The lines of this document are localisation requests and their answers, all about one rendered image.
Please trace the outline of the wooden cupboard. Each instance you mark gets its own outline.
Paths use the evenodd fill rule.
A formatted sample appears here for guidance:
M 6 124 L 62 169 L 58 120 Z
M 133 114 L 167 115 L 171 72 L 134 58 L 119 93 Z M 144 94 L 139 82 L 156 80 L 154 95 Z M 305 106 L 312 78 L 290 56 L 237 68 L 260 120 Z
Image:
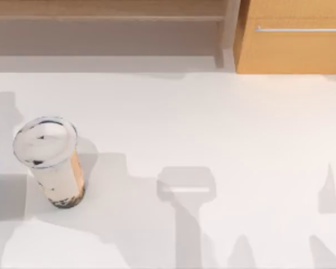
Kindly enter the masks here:
M 336 28 L 336 0 L 241 0 L 233 46 L 240 74 L 336 75 L 336 33 L 262 28 Z

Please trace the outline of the open wooden shelf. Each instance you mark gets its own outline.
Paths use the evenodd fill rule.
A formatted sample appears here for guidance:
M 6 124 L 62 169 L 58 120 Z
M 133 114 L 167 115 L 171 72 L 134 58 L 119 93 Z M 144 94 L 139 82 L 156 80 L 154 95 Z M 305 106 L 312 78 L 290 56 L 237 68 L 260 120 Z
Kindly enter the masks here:
M 0 0 L 0 72 L 234 69 L 241 0 Z

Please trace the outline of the bubble tea cup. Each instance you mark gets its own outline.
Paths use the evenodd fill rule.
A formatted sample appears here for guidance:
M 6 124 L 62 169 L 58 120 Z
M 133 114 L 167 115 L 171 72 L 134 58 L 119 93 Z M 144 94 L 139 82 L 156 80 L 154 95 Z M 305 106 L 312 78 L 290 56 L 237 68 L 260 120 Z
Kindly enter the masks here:
M 57 208 L 75 207 L 85 194 L 77 142 L 75 126 L 62 117 L 33 119 L 13 139 L 13 154 Z

